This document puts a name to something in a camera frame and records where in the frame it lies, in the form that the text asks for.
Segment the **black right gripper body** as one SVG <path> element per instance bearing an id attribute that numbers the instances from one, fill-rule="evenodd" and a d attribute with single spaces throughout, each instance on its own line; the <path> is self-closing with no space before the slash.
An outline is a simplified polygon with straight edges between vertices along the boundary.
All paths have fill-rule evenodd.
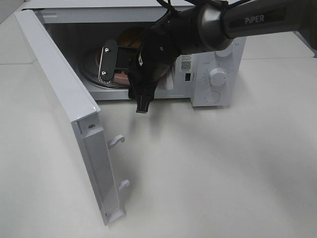
<path id="1" fill-rule="evenodd" d="M 159 80 L 166 75 L 173 64 L 173 59 L 159 62 L 151 58 L 135 57 L 128 73 L 131 89 L 128 96 L 130 99 L 154 98 Z"/>

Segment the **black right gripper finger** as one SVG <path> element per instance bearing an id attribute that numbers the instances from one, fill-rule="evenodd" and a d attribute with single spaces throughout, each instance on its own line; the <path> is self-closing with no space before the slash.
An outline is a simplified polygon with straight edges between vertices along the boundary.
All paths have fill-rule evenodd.
<path id="1" fill-rule="evenodd" d="M 152 101 L 152 95 L 147 93 L 138 93 L 136 94 L 136 113 L 146 114 L 148 112 L 148 108 L 150 102 Z"/>

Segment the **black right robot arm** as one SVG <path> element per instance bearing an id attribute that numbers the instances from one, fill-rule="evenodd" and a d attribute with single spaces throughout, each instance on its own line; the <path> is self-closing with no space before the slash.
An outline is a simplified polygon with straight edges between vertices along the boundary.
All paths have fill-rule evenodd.
<path id="1" fill-rule="evenodd" d="M 159 79 L 181 55 L 222 51 L 238 37 L 290 31 L 317 47 L 314 0 L 195 0 L 184 11 L 160 4 L 167 14 L 144 32 L 128 74 L 138 113 L 148 111 Z"/>

